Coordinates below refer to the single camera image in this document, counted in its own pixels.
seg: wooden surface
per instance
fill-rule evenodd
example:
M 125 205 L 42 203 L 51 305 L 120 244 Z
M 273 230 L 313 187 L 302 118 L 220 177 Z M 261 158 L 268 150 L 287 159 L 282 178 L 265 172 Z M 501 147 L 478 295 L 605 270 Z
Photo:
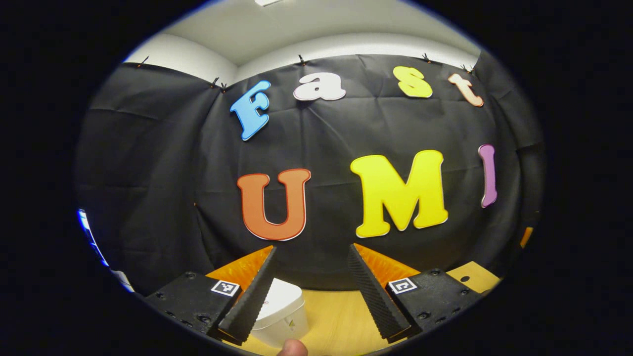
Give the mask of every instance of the wooden surface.
M 355 356 L 390 346 L 380 337 L 360 291 L 304 289 L 303 299 L 310 330 L 301 341 L 309 356 Z M 242 346 L 228 344 L 263 356 L 280 351 L 252 336 Z

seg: black clip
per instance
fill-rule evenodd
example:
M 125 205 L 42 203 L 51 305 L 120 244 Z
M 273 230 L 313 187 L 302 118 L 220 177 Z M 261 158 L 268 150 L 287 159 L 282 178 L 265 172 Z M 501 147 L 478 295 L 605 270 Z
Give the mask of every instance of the black clip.
M 138 69 L 138 68 L 140 68 L 140 67 L 141 67 L 141 64 L 145 63 L 145 61 L 146 61 L 148 58 L 149 58 L 149 56 L 145 57 L 145 59 L 144 59 L 144 60 L 143 60 L 143 61 L 142 61 L 139 65 L 137 65 L 137 66 L 136 66 L 136 68 L 137 68 L 137 69 Z

